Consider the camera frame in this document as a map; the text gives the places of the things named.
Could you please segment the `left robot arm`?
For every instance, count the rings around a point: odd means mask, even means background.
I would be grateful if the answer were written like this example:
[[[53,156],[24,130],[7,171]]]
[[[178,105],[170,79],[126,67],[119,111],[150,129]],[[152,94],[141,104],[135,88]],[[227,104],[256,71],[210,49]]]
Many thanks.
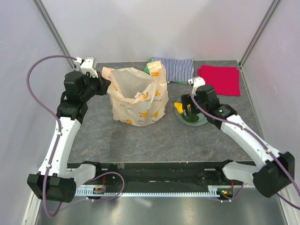
[[[65,91],[60,98],[54,135],[48,153],[36,174],[29,174],[27,183],[40,200],[70,203],[76,190],[86,182],[99,184],[103,179],[99,162],[84,161],[67,171],[68,158],[75,136],[88,110],[87,102],[95,95],[105,95],[110,81],[100,72],[69,72],[65,75]]]

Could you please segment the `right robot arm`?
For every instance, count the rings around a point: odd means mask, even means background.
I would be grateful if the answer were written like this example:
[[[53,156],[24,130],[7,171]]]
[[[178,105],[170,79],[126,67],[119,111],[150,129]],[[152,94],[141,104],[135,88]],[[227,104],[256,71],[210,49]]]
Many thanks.
[[[222,104],[211,85],[203,85],[180,97],[182,116],[203,114],[207,121],[231,137],[252,159],[254,165],[226,160],[215,172],[215,180],[226,184],[230,180],[253,184],[263,196],[270,198],[292,184],[296,191],[295,158],[290,152],[280,152],[266,143],[228,104]]]

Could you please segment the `beige plastic bag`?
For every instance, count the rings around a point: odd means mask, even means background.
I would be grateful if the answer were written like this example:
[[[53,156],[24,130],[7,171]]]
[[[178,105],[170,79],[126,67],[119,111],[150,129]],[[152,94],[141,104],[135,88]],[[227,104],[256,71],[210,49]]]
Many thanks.
[[[160,61],[147,64],[149,74],[133,67],[113,69],[104,67],[102,76],[108,87],[114,120],[144,127],[165,115],[169,100],[166,69]]]

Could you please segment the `dark green avocado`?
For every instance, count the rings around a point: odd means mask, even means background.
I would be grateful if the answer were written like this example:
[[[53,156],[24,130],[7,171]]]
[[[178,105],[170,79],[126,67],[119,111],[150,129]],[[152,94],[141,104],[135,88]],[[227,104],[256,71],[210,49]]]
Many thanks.
[[[186,122],[191,122],[191,123],[195,123],[199,120],[199,116],[193,115],[191,112],[188,112],[186,115],[183,114],[182,117]]]

